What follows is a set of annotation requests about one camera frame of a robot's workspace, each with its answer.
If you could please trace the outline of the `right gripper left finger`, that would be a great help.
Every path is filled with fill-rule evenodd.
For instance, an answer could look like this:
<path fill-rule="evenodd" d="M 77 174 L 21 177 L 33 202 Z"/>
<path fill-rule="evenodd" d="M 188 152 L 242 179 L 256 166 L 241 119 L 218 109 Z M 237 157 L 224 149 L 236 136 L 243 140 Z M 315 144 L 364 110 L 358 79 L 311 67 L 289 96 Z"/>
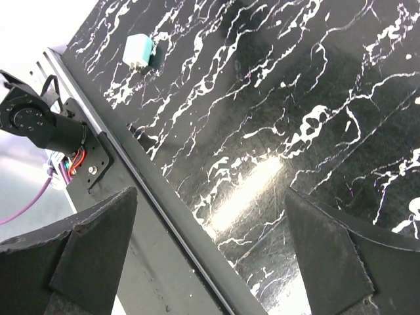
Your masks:
<path fill-rule="evenodd" d="M 111 314 L 137 190 L 1 242 L 2 314 Z"/>

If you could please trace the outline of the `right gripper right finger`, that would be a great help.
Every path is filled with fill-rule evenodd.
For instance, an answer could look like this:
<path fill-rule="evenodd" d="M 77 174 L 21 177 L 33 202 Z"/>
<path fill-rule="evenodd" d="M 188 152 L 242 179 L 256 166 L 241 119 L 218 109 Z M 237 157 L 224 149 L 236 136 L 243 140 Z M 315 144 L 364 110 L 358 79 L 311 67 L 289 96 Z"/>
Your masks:
<path fill-rule="evenodd" d="M 285 212 L 313 314 L 419 313 L 419 240 L 294 188 Z"/>

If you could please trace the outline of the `mint plug adapter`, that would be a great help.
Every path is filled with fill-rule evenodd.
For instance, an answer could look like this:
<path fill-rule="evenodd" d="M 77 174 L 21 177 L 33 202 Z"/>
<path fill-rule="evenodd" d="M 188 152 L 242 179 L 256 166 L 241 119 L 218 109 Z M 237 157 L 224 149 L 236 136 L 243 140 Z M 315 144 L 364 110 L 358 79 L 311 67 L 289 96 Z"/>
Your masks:
<path fill-rule="evenodd" d="M 122 62 L 128 65 L 130 72 L 140 72 L 150 65 L 153 50 L 154 43 L 146 34 L 130 35 L 125 42 Z"/>

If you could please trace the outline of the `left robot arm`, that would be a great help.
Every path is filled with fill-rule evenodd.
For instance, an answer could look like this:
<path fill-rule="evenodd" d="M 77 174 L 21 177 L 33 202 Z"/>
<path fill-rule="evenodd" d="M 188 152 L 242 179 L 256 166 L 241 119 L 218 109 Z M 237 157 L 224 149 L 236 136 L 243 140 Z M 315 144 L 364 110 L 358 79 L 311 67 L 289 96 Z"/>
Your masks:
<path fill-rule="evenodd" d="M 4 87 L 9 90 L 1 101 L 1 130 L 26 137 L 38 148 L 66 155 L 76 153 L 84 145 L 88 135 L 86 125 L 65 114 L 61 98 L 55 100 L 60 109 L 58 113 L 53 112 L 47 102 L 51 83 L 54 83 L 56 95 L 60 95 L 56 75 L 47 77 L 41 94 L 4 70 L 1 75 L 5 78 Z"/>

